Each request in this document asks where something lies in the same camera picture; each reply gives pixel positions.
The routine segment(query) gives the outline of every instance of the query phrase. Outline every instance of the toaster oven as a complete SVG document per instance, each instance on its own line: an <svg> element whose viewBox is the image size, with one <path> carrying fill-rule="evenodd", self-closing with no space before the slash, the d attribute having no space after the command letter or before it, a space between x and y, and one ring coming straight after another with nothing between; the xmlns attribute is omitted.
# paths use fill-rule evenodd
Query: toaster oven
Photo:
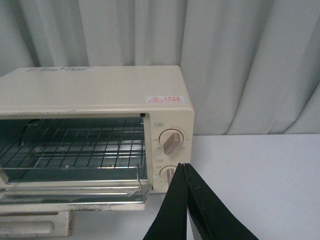
<svg viewBox="0 0 320 240"><path fill-rule="evenodd" d="M32 67L0 78L0 237L69 236L74 211L142 210L189 163L178 66Z"/></svg>

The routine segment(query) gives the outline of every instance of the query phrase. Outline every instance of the curtain fold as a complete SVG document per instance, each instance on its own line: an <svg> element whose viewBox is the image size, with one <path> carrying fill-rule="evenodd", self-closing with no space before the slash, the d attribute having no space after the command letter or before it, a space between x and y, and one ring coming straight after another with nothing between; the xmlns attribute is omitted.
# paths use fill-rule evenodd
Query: curtain fold
<svg viewBox="0 0 320 240"><path fill-rule="evenodd" d="M320 133L319 0L0 0L0 33L0 76L179 65L196 135Z"/></svg>

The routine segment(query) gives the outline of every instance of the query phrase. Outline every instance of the table surface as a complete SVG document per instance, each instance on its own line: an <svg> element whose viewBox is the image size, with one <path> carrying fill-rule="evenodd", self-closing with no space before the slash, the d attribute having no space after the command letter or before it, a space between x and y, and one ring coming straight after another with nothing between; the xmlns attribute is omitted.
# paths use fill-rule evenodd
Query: table surface
<svg viewBox="0 0 320 240"><path fill-rule="evenodd" d="M320 134L195 136L192 166L260 240L318 240ZM142 240L161 206L76 212L74 234L46 240ZM193 239L188 224L187 239Z"/></svg>

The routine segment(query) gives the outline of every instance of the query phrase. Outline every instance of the warning label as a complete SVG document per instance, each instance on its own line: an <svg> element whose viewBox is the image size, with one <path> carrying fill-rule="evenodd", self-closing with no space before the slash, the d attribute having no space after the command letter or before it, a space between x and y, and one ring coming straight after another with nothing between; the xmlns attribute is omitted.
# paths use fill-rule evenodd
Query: warning label
<svg viewBox="0 0 320 240"><path fill-rule="evenodd" d="M184 103L185 98L183 96L148 96L146 98L147 103Z"/></svg>

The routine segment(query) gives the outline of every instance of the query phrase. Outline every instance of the wire rack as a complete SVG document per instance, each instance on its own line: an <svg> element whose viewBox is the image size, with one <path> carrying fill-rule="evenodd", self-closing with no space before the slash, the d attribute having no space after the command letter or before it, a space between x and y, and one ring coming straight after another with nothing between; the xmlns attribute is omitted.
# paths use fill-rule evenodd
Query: wire rack
<svg viewBox="0 0 320 240"><path fill-rule="evenodd" d="M4 170L128 169L146 161L141 117L33 119L6 135Z"/></svg>

